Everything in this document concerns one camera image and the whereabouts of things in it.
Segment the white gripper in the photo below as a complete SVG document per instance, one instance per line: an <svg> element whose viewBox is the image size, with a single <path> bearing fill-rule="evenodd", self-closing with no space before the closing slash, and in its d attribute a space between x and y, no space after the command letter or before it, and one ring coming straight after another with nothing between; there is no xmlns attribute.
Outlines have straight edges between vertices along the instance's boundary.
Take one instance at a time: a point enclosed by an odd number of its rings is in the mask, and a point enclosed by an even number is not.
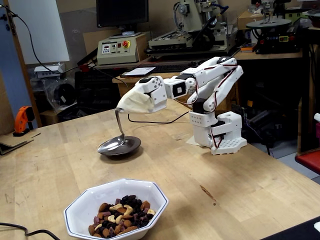
<svg viewBox="0 0 320 240"><path fill-rule="evenodd" d="M158 112L167 105L167 93L161 76L150 76L140 79L135 89L125 93L117 108L128 114L148 114Z"/></svg>

